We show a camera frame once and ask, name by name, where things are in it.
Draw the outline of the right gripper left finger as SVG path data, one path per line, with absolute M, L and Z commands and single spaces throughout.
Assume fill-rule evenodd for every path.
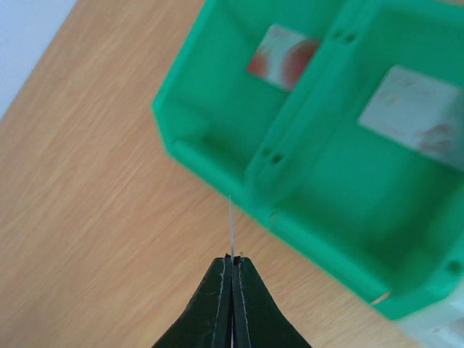
M 179 318 L 155 347 L 231 346 L 231 257 L 215 258 Z

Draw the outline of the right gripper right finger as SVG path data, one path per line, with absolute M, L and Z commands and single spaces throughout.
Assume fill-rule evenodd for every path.
M 233 346 L 309 347 L 279 310 L 248 257 L 235 257 L 232 268 Z

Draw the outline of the thin card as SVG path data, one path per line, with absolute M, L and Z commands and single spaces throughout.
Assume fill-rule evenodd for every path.
M 233 218 L 233 200 L 231 195 L 228 196 L 228 214 L 229 214 L 229 227 L 230 227 L 230 240 L 231 240 L 231 260 L 233 262 L 235 257 L 235 229 Z

